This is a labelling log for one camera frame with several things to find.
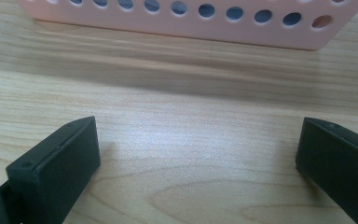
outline hole in rack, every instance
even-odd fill
[[[243,10],[240,7],[231,7],[226,13],[227,17],[231,21],[239,20],[243,15]]]
[[[325,26],[330,24],[332,20],[333,20],[333,18],[331,16],[318,17],[313,21],[312,27],[316,28],[316,29],[324,28]]]
[[[145,0],[145,7],[151,12],[159,10],[159,2],[157,0]]]
[[[133,8],[132,0],[118,0],[118,4],[124,9],[132,9]]]
[[[201,17],[208,18],[214,14],[214,7],[210,4],[204,4],[199,8],[199,14]]]
[[[177,1],[171,5],[172,12],[177,15],[183,15],[187,12],[187,6],[185,3]]]
[[[301,14],[298,12],[290,13],[283,18],[283,24],[287,26],[296,25],[299,21],[301,21]]]
[[[81,4],[82,0],[71,0],[71,2],[73,2],[73,3],[77,4],[77,5],[79,5],[79,4]]]
[[[107,0],[94,0],[94,3],[97,4],[99,7],[107,6]]]
[[[32,163],[30,161],[23,162],[22,165],[21,165],[21,167],[23,167],[23,168],[27,168],[27,167],[30,167],[30,166],[32,166]]]
[[[264,10],[260,10],[255,14],[255,21],[263,23],[263,22],[267,22],[272,18],[272,12],[264,9]]]

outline wooden table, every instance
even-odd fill
[[[0,0],[0,184],[92,115],[102,167],[66,224],[352,223],[295,155],[304,117],[358,133],[358,14],[301,51],[33,21]]]

